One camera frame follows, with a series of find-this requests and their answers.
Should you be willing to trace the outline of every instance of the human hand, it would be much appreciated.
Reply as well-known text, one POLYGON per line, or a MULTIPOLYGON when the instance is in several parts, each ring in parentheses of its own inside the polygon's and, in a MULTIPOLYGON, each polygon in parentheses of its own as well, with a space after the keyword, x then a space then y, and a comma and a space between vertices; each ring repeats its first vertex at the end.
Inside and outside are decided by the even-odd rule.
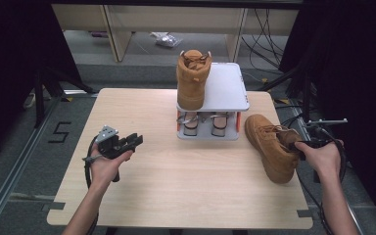
POLYGON ((341 157, 334 142, 318 149, 313 149, 302 142, 295 142, 295 146, 304 152, 307 162, 316 170, 321 179, 328 175, 339 176, 341 157))
MULTIPOLYGON (((91 165, 92 185, 96 184, 102 187, 108 187, 112 180, 118 174, 118 167, 125 161, 130 160, 132 151, 126 151, 115 159, 107 159, 105 157, 97 158, 91 165)), ((93 144, 91 156, 100 155, 98 145, 93 144)))

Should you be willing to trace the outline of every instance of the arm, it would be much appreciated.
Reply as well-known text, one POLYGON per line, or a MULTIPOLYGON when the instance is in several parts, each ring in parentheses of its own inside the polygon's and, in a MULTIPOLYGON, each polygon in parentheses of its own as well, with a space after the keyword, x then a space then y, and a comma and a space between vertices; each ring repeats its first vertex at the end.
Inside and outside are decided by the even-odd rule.
POLYGON ((340 154, 334 143, 312 149, 305 143, 295 146, 306 155, 322 185, 322 204, 326 220, 334 234, 357 234, 353 218, 340 182, 340 154))
MULTIPOLYGON (((93 145, 91 156, 98 155, 97 145, 93 145)), ((86 234, 90 229, 93 220, 96 218, 110 183, 118 173, 118 167, 125 161, 130 159, 131 151, 127 151, 119 157, 109 160, 106 158, 98 158, 91 165, 92 183, 78 206, 69 224, 63 234, 86 234)))

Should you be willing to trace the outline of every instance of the boot sole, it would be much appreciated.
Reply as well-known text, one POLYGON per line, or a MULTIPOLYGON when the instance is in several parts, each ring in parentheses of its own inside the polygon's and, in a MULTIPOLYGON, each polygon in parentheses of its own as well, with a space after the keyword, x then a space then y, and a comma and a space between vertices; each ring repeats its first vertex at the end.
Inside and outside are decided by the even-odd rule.
POLYGON ((251 130, 250 128, 248 128, 248 122, 249 120, 246 119, 246 123, 245 123, 246 137, 249 140, 249 142, 253 145, 253 147, 255 147, 255 149, 257 149, 258 152, 260 153, 261 162, 263 163, 264 171, 266 172, 267 177, 274 183, 284 184, 284 183, 289 182, 292 179, 294 172, 292 171, 292 173, 284 174, 274 169, 274 167, 267 160, 263 150, 261 149, 259 145, 260 143, 259 144, 257 143, 259 142, 259 139, 257 138, 257 141, 255 141, 255 138, 253 137, 253 133, 250 133, 251 130))

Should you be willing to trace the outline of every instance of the boot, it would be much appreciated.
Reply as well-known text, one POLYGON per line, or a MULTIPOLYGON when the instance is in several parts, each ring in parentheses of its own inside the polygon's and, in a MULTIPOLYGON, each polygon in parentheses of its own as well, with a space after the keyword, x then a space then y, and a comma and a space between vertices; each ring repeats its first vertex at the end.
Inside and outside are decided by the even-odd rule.
POLYGON ((260 152, 268 178, 274 183, 289 182, 299 162, 299 152, 289 149, 302 138, 295 129, 273 125, 262 115, 251 115, 245 123, 249 142, 260 152))
POLYGON ((182 51, 176 66, 177 102, 181 109, 195 111, 204 104, 205 86, 212 67, 212 54, 197 50, 182 51))

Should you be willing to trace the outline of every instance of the black curtain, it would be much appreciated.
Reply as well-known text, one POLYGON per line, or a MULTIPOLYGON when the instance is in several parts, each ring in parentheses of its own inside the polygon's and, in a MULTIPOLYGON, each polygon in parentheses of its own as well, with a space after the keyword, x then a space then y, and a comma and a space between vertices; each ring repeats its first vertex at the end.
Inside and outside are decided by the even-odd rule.
MULTIPOLYGON (((327 31, 332 37, 323 44, 328 50, 324 55, 313 55, 323 62, 311 65, 316 68, 311 81, 325 118, 349 120, 331 127, 336 137, 345 141, 349 160, 376 206, 376 1, 339 2, 338 24, 327 31)), ((318 14, 306 11, 297 18, 289 39, 294 43, 288 42, 286 61, 281 65, 284 71, 303 57, 321 25, 318 14)), ((292 83, 300 79, 292 77, 292 83)), ((303 91, 301 86, 293 88, 303 91)))
MULTIPOLYGON (((43 68, 81 81, 51 5, 0 0, 0 140, 23 110, 43 68)), ((54 75, 48 79, 62 80, 54 75)))

